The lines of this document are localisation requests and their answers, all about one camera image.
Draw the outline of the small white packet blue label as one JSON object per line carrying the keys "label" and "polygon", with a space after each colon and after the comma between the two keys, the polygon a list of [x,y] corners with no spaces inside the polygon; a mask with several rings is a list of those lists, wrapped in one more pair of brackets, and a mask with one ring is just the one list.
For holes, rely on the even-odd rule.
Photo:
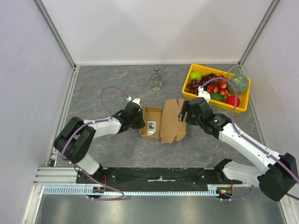
{"label": "small white packet blue label", "polygon": [[148,121],[147,122],[147,135],[152,136],[155,133],[156,133],[156,122]]}

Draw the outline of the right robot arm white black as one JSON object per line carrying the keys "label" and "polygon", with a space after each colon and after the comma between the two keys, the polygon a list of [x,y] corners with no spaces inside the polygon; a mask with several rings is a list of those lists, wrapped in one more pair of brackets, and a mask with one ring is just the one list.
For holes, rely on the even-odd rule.
{"label": "right robot arm white black", "polygon": [[206,99],[184,100],[178,115],[180,122],[199,126],[206,134],[230,145],[253,165],[224,159],[214,171],[218,183],[237,180],[258,187],[269,199],[280,201],[299,182],[297,163],[289,153],[280,154],[243,132],[224,114],[215,114]]}

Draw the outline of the brown cardboard box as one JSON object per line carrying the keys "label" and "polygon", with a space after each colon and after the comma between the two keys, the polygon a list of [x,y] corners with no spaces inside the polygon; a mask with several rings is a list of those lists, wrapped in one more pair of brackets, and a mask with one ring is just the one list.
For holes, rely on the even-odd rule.
{"label": "brown cardboard box", "polygon": [[[143,110],[145,127],[139,130],[142,139],[159,140],[162,144],[180,141],[186,135],[186,122],[178,121],[184,100],[180,98],[166,100],[164,107],[147,106]],[[147,135],[147,122],[156,122],[156,133]]]}

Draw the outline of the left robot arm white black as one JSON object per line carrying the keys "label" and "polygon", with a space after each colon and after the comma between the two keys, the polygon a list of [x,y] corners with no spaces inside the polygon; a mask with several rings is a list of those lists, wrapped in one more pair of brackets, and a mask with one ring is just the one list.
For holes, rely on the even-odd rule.
{"label": "left robot arm white black", "polygon": [[71,163],[84,170],[91,183],[102,180],[102,166],[88,153],[93,139],[110,134],[120,134],[128,129],[145,127],[139,98],[129,101],[125,109],[112,118],[82,120],[73,117],[55,138],[53,147]]}

